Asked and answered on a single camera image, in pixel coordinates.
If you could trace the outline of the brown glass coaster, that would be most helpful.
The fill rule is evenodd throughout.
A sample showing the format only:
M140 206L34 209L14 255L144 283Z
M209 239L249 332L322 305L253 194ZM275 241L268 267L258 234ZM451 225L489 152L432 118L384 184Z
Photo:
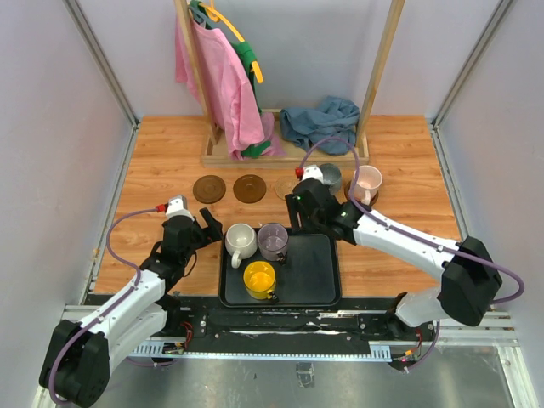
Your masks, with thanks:
M267 191L266 183L255 174L247 174L239 177L234 185L235 198L247 204L256 203L263 199Z

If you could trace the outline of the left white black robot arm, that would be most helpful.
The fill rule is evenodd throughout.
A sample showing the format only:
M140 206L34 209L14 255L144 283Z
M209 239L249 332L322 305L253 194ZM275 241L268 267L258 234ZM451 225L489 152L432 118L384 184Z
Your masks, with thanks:
M134 277L93 313L54 328L38 382L57 405L92 406L144 340L158 332L170 337L182 326L179 303L168 293L190 274L198 250L222 240L223 225L202 208L200 226L182 196L153 210L166 216L163 236L141 265L130 265Z

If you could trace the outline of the light woven coaster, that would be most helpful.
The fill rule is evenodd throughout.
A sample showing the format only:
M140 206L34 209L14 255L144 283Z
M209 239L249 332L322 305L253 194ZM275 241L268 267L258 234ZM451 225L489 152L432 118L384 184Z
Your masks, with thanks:
M294 176L284 176L277 179L275 183L275 193L281 199L285 200L287 195L293 192L299 180Z

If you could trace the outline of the purple glass mug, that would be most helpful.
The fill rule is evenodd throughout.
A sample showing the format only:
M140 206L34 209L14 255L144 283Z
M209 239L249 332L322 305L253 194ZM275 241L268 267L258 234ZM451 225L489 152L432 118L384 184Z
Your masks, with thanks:
M289 235L278 223L264 225L257 233L258 249L265 260L284 264Z

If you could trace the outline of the grey glass mug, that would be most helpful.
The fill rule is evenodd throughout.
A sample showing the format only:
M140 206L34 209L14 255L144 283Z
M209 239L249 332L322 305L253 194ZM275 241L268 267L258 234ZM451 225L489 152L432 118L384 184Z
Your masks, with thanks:
M335 195L343 187L343 176L340 168L332 163L323 163L319 165L319 168L323 174L323 183Z

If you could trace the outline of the pink ceramic mug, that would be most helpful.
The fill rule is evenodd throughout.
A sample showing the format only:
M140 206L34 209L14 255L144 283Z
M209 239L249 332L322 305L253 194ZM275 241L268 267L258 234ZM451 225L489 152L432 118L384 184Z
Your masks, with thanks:
M382 173L373 166L359 166L358 173L354 173L354 198L363 204L371 205L377 198L379 188L383 183Z

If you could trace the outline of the dark wooden coaster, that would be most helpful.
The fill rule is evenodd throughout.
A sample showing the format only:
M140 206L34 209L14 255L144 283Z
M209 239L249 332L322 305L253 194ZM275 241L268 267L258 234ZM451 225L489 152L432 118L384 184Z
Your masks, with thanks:
M205 175L197 179L193 185L193 195L204 204L220 201L226 193L226 184L217 175Z
M348 181L345 185L344 185L344 188L343 188L343 192L344 192L344 196L345 196L345 199L347 201L350 200L349 198L349 191L350 191L350 187L351 187L351 182ZM375 203L377 202L377 200L379 199L379 193L377 192L370 200L370 203L368 204L369 207L373 207L375 205Z

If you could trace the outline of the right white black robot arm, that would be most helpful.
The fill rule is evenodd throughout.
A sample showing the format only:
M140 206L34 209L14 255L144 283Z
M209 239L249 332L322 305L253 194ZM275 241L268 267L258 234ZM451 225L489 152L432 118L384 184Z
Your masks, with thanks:
M403 340L417 326L451 318L478 326L502 286L484 243L462 242L406 227L356 201L341 203L315 178L298 183L286 196L292 226L359 247L385 252L411 264L439 284L419 293L401 293L385 319L387 334Z

